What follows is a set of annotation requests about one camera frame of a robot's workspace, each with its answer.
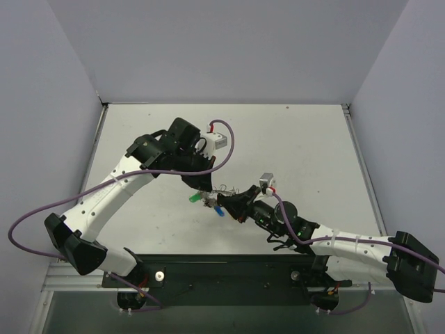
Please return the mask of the green key tag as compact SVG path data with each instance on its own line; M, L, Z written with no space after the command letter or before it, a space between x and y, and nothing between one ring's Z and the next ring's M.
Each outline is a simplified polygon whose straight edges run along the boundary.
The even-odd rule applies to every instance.
M201 199L202 199L202 195L201 195L201 193L196 193L196 194L192 195L192 196L189 198L189 201L190 201L191 203L194 203L194 202L198 202L198 201L200 201Z

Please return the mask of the blue key tag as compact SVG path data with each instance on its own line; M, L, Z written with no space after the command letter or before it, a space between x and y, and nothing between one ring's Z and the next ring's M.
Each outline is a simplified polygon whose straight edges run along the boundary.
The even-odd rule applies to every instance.
M215 206L215 207L214 207L214 210L216 211L216 213L217 213L219 216L221 216L221 217L224 217L224 216L225 216L225 213L224 213L224 211L221 209L221 207L219 207L219 206Z

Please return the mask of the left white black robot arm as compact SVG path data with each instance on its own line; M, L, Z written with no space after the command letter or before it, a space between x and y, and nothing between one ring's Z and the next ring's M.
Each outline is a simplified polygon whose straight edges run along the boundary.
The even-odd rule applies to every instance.
M139 136L104 179L104 188L83 197L64 214L45 219L53 245L81 275L96 269L112 271L125 285L137 285L143 270L136 256L126 248L100 244L99 233L126 201L157 178L148 170L185 171L182 181L190 188L211 191L211 176L201 172L213 167L215 151L226 145L226 136L202 134L182 118L167 130Z

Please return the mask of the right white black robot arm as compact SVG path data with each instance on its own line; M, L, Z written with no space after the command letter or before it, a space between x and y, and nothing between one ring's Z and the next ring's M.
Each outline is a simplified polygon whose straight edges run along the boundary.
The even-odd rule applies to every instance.
M243 193L216 197L219 207L240 223L252 219L285 246L322 259L322 271L334 281L392 286L403 296L430 303L435 293L439 258L416 237L353 234L308 221L296 206L281 199L273 187L252 186Z

